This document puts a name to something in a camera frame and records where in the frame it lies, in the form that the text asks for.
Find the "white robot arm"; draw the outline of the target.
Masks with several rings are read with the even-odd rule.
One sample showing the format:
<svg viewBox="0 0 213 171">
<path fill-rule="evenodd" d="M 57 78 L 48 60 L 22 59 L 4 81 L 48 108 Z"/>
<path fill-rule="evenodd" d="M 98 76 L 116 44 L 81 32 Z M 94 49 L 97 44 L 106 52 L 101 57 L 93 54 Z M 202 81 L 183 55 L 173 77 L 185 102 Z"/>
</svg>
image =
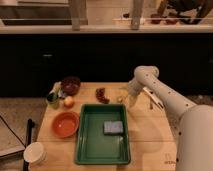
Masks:
<svg viewBox="0 0 213 171">
<path fill-rule="evenodd" d="M 213 171 L 213 106 L 198 105 L 162 83 L 156 66 L 138 66 L 127 91 L 149 88 L 179 119 L 176 171 Z"/>
</svg>

